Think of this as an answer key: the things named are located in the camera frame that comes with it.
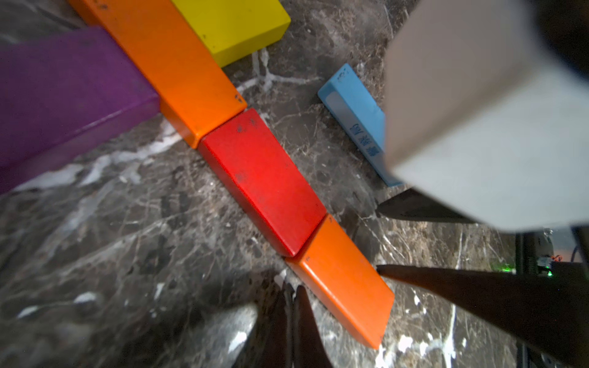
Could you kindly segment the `orange long block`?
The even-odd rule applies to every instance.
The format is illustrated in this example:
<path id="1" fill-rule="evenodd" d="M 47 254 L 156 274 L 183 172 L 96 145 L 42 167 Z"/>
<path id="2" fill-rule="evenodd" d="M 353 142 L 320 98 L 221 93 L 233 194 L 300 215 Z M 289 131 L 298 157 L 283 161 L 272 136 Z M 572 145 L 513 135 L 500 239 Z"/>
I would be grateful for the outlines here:
<path id="1" fill-rule="evenodd" d="M 160 110 L 196 148 L 247 103 L 171 1 L 75 0 L 88 25 L 103 27 L 160 96 Z"/>

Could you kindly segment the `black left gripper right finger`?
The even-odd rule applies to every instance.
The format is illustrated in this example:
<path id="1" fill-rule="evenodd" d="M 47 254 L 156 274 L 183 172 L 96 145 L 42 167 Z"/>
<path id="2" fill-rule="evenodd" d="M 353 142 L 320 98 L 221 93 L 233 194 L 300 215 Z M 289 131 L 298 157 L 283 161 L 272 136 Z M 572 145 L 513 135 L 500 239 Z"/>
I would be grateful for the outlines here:
<path id="1" fill-rule="evenodd" d="M 306 288 L 299 285 L 294 298 L 293 363 L 296 368 L 333 365 L 321 341 Z"/>

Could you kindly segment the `cyan block group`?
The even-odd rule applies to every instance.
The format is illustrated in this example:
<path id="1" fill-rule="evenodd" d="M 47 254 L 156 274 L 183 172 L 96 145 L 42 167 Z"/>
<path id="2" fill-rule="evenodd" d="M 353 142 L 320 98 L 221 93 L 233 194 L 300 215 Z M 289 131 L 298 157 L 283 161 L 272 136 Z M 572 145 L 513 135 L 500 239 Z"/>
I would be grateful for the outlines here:
<path id="1" fill-rule="evenodd" d="M 318 91 L 322 103 L 389 187 L 402 182 L 384 162 L 385 116 L 349 64 L 344 64 Z"/>

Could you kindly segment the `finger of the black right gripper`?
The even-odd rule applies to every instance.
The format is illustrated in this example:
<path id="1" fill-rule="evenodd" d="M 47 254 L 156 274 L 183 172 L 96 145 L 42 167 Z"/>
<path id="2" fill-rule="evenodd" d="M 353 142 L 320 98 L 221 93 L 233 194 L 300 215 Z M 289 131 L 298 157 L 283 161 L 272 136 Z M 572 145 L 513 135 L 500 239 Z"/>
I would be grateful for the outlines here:
<path id="1" fill-rule="evenodd" d="M 377 272 L 437 294 L 565 365 L 588 365 L 587 282 L 406 265 Z"/>
<path id="2" fill-rule="evenodd" d="M 405 190 L 380 203 L 376 213 L 402 221 L 475 224 L 475 220 L 414 189 Z"/>

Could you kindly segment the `purple block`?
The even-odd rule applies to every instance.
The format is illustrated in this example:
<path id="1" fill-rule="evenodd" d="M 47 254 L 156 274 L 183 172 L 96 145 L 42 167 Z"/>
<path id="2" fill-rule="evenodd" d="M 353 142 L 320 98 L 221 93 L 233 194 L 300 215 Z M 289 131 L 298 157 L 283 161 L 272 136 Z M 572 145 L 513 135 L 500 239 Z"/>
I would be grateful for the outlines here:
<path id="1" fill-rule="evenodd" d="M 101 27 L 1 49 L 1 191 L 158 115 L 160 97 Z"/>

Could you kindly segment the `yellow block group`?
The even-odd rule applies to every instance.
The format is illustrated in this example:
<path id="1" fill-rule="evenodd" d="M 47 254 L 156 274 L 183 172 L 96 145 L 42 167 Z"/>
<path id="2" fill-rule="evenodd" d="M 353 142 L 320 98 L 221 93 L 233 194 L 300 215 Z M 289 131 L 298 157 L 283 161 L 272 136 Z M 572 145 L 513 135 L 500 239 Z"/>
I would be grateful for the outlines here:
<path id="1" fill-rule="evenodd" d="M 219 67 L 276 43 L 291 24 L 277 0 L 177 0 L 173 4 Z"/>

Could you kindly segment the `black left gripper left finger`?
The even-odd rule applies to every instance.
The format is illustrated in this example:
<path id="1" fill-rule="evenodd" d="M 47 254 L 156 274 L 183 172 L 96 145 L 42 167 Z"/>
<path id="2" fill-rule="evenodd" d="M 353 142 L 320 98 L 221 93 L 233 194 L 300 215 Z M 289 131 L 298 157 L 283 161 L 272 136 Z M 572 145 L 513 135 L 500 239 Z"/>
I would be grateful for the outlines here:
<path id="1" fill-rule="evenodd" d="M 233 367 L 292 367 L 294 289 L 285 282 L 271 309 L 256 324 Z"/>

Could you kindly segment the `red block group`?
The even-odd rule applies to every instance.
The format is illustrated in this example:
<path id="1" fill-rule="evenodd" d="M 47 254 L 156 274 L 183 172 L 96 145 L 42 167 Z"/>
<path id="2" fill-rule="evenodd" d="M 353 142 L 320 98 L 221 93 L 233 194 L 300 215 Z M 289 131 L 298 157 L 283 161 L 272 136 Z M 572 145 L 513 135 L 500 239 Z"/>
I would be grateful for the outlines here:
<path id="1" fill-rule="evenodd" d="M 296 256 L 327 210 L 256 110 L 207 134 L 198 150 L 274 250 Z"/>

